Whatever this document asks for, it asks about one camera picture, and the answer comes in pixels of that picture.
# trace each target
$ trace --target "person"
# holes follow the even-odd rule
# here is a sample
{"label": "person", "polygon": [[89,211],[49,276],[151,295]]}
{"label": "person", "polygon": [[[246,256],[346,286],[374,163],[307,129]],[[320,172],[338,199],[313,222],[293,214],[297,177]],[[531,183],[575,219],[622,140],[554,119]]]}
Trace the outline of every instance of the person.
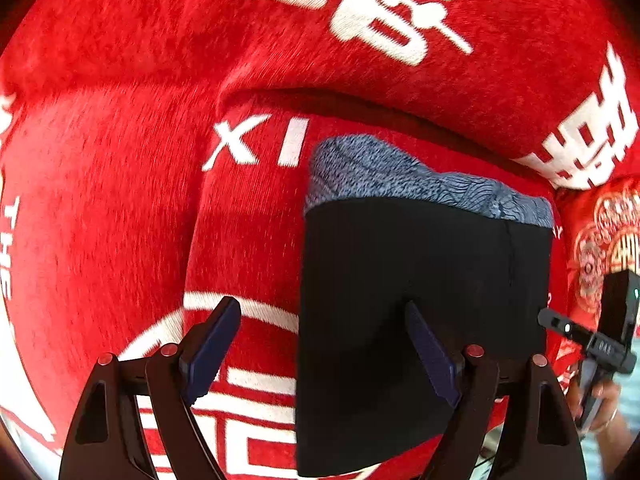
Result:
{"label": "person", "polygon": [[[566,394],[566,401],[574,418],[582,412],[580,402],[584,396],[577,378],[578,376],[575,376],[571,380]],[[590,433],[594,434],[598,443],[603,473],[607,477],[620,464],[634,441],[625,417],[618,411],[620,391],[620,385],[611,380],[596,384],[592,390],[594,397],[602,399],[602,405],[593,419]]]}

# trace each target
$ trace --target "human hand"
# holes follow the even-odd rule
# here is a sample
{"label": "human hand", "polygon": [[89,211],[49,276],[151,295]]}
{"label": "human hand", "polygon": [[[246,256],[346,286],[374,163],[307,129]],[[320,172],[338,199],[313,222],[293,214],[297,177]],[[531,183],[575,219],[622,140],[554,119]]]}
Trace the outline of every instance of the human hand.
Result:
{"label": "human hand", "polygon": [[[597,431],[609,424],[616,415],[620,399],[620,385],[611,380],[603,381],[593,387],[591,395],[596,399],[602,399],[600,409],[591,423],[591,429]],[[583,396],[584,392],[578,386],[578,376],[574,376],[566,394],[566,402],[574,420],[582,415],[580,402]]]}

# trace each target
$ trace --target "gray patterned fabric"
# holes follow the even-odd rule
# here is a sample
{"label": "gray patterned fabric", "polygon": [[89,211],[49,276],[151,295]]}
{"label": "gray patterned fabric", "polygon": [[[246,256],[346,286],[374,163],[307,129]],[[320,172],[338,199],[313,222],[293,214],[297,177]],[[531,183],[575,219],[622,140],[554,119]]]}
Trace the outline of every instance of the gray patterned fabric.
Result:
{"label": "gray patterned fabric", "polygon": [[325,202],[394,197],[428,200],[488,218],[554,226],[544,198],[520,194],[497,180],[436,173],[411,155],[369,135],[321,142],[310,162],[305,213]]}

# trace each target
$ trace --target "folded black cloth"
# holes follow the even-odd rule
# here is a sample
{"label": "folded black cloth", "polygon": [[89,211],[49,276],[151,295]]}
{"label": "folded black cloth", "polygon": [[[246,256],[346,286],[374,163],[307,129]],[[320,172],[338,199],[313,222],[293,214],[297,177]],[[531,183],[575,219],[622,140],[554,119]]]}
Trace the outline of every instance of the folded black cloth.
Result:
{"label": "folded black cloth", "polygon": [[[548,291],[548,203],[478,177],[469,178],[472,186],[488,182],[498,190],[481,201],[494,218],[455,201],[444,205],[391,191],[359,191],[349,198],[348,186],[337,183],[362,182],[362,168],[375,172],[377,161],[378,174],[386,172],[391,180],[404,171],[405,189],[429,186],[407,184],[404,163],[389,171],[396,155],[409,157],[392,146],[370,142],[372,137],[341,139],[316,153],[306,213],[296,388],[297,464],[305,477],[384,462],[445,429],[452,409],[435,395],[405,333],[408,300],[430,325],[452,331],[464,344],[480,344],[489,354],[526,359],[545,350],[536,318]],[[372,150],[387,152],[372,157]],[[322,167],[327,160],[359,178],[351,173],[334,180]],[[425,175],[442,186],[431,170],[414,171],[413,178]],[[369,181],[381,189],[381,181]],[[325,200],[327,195],[334,198]],[[510,206],[492,208],[496,203]],[[526,206],[528,222],[504,219],[514,210],[520,215],[513,204]]]}

